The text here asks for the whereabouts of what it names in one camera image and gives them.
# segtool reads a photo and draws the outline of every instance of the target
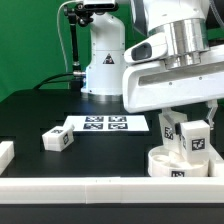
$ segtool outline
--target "black logo on robot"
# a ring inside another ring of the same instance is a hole
[[[106,59],[104,60],[103,64],[114,64],[114,61],[110,54],[107,55]]]

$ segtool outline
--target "black table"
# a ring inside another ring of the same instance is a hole
[[[205,118],[204,104],[174,108],[189,120]],[[162,144],[160,111],[142,113],[148,132],[76,132],[63,152],[45,151],[42,134],[62,126],[68,115],[128,115],[122,103],[84,100],[70,90],[17,91],[0,103],[0,141],[15,144],[15,158],[2,178],[148,177],[148,151]],[[215,117],[211,143],[222,152],[224,109]],[[220,223],[222,204],[1,205],[2,220],[17,223]]]

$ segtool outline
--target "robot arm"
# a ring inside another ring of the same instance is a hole
[[[126,110],[141,112],[223,98],[224,46],[208,46],[209,0],[143,3],[148,39],[125,52],[130,64],[123,76]]]
[[[210,129],[217,99],[224,98],[224,45],[208,46],[209,0],[142,2],[148,38],[125,52],[130,66],[123,76],[123,102],[131,113],[162,109],[163,146],[148,154],[149,175],[216,176],[224,161],[210,145]],[[205,101],[207,122],[187,122],[185,114],[171,110]]]

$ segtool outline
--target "green backdrop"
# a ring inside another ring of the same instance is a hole
[[[65,72],[57,34],[56,16],[63,0],[1,0],[0,7],[0,101],[16,90],[31,89],[47,77]],[[133,32],[130,8],[121,6],[113,13],[126,29],[126,47],[142,40]],[[61,29],[71,65],[70,31],[62,15]],[[210,30],[209,38],[224,36],[220,29]],[[82,67],[90,62],[89,28],[78,28]],[[68,88],[51,84],[44,88]]]

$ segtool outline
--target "white block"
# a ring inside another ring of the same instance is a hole
[[[224,160],[212,145],[209,145],[209,157],[209,176],[224,177]]]
[[[172,111],[170,117],[175,123],[187,122],[187,115]],[[171,125],[163,116],[159,114],[160,128],[163,138],[163,145],[166,149],[180,153],[180,137],[171,132]]]
[[[209,160],[210,126],[205,121],[181,124],[181,154],[190,163]]]
[[[45,150],[61,152],[73,141],[74,127],[56,126],[42,135]]]
[[[14,158],[14,146],[11,141],[3,141],[0,144],[0,174],[9,165],[11,160]]]
[[[121,203],[120,178],[92,179],[86,184],[86,203]]]

